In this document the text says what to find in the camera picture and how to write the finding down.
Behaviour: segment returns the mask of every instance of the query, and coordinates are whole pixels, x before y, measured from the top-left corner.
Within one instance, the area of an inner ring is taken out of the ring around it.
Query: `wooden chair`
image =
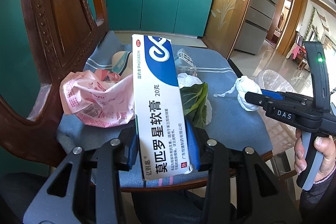
[[[87,0],[21,0],[41,88],[28,118],[0,96],[0,145],[11,154],[51,166],[66,156],[55,139],[63,115],[60,82],[69,72],[83,70],[109,31],[105,0],[93,2],[96,22]]]

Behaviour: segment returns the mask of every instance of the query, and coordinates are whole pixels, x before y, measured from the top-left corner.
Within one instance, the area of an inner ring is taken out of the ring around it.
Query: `leafy vegetable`
[[[180,89],[183,114],[188,115],[195,127],[204,128],[207,116],[205,101],[208,94],[208,84],[192,85]]]

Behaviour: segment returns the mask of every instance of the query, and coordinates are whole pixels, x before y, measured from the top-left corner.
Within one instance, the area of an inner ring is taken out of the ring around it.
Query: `gray handle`
[[[304,147],[304,158],[307,162],[307,168],[300,173],[296,179],[296,184],[303,190],[310,190],[314,184],[315,177],[321,167],[323,154],[314,147],[317,136],[327,137],[323,133],[309,133],[302,131],[302,144]]]

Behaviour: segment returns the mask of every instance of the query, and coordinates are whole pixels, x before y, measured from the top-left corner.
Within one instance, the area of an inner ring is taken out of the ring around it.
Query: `refrigerator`
[[[235,49],[257,55],[272,23],[278,0],[251,0]]]

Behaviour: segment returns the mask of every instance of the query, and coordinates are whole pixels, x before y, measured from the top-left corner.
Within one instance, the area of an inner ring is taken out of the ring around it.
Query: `white swirl graphic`
[[[157,47],[155,46],[152,46],[150,49],[149,49],[149,55],[151,58],[153,58],[155,61],[158,61],[158,62],[166,62],[168,59],[169,59],[169,51],[163,47],[163,44],[167,41],[167,39],[165,38],[161,38],[160,41],[156,41],[153,37],[151,37],[150,35],[148,36],[148,39],[150,41],[152,41]],[[163,57],[157,57],[155,55],[155,52],[159,55],[162,55],[164,54]]]

